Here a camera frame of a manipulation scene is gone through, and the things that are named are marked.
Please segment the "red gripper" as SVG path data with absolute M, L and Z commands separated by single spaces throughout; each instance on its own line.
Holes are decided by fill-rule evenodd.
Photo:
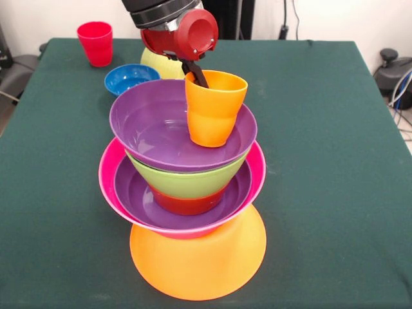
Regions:
M 177 29 L 140 31 L 146 47 L 153 53 L 181 59 L 184 74 L 192 73 L 194 82 L 209 88 L 201 68 L 195 63 L 207 51 L 215 49 L 218 25 L 213 15 L 204 9 L 194 8 L 179 16 Z

